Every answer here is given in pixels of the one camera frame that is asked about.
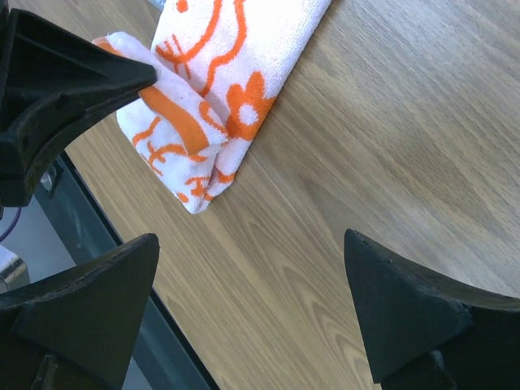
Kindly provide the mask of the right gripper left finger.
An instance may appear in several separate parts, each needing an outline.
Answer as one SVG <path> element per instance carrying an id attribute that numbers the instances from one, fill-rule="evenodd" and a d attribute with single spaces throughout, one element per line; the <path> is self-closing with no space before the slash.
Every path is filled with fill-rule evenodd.
<path id="1" fill-rule="evenodd" d="M 107 336 L 90 327 L 94 290 L 102 277 L 145 251 L 158 251 L 147 233 L 83 266 L 75 266 L 1 295 L 1 387 L 3 389 L 120 389 L 132 353 L 130 336 L 112 336 L 110 346 L 92 346 Z"/>

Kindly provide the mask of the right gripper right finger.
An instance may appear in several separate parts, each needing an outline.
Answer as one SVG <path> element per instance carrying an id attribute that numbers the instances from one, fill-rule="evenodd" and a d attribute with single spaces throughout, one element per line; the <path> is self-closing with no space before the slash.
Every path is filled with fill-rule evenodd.
<path id="1" fill-rule="evenodd" d="M 519 300 L 344 234 L 344 264 L 372 379 L 383 389 L 517 389 Z"/>

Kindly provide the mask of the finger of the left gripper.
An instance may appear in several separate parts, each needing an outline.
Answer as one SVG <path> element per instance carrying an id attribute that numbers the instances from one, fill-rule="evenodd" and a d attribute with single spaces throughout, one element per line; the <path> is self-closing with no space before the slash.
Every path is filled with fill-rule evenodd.
<path id="1" fill-rule="evenodd" d="M 157 80 L 30 11 L 1 3 L 1 206 L 25 207 L 77 137 Z"/>

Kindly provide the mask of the orange flower towel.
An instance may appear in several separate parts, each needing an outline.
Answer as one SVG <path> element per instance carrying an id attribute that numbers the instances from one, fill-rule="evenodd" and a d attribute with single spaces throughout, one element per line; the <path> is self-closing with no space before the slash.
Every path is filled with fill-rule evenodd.
<path id="1" fill-rule="evenodd" d="M 157 81 L 118 124 L 171 193 L 196 214 L 228 188 L 326 1 L 167 1 L 151 46 L 125 32 L 96 40 L 151 65 Z"/>

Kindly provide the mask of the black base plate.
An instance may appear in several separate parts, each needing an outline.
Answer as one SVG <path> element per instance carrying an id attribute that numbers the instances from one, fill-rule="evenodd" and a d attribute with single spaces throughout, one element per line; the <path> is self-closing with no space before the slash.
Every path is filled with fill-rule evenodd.
<path id="1" fill-rule="evenodd" d="M 83 266 L 123 242 L 71 159 L 61 154 L 41 179 L 36 199 L 71 260 Z M 153 290 L 158 251 L 145 251 L 102 277 L 94 290 L 96 309 L 87 324 L 108 331 L 90 337 L 92 346 L 110 346 L 112 336 L 130 336 L 132 356 L 124 389 L 216 389 L 215 380 Z"/>

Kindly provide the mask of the aluminium rail frame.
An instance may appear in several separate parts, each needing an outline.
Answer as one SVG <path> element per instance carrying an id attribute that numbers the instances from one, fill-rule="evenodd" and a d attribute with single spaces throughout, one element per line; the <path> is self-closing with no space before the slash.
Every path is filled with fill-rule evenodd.
<path id="1" fill-rule="evenodd" d="M 35 283 L 76 264 L 36 199 L 4 208 L 1 217 L 1 291 Z"/>

